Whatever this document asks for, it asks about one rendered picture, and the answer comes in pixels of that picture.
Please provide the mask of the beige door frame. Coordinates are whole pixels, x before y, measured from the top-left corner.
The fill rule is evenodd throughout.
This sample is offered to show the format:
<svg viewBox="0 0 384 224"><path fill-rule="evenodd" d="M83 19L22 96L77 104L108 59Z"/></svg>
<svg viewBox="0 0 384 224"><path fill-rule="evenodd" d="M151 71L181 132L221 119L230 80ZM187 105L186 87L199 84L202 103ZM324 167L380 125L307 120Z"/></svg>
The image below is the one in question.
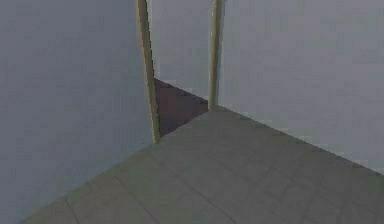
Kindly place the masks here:
<svg viewBox="0 0 384 224"><path fill-rule="evenodd" d="M153 141L211 110L222 0L135 0Z"/></svg>

